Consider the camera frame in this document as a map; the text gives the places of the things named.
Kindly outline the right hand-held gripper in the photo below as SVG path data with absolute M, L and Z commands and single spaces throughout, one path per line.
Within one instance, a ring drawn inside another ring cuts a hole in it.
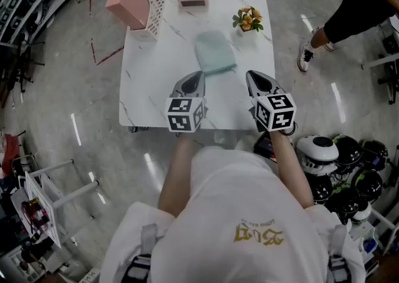
M 297 107 L 278 81 L 255 70 L 246 72 L 246 83 L 252 108 L 249 111 L 259 132 L 294 132 Z

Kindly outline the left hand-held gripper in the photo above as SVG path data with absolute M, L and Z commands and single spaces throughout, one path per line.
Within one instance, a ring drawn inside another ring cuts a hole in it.
M 190 73 L 177 81 L 165 102 L 166 123 L 170 132 L 194 133 L 205 118 L 205 74 Z

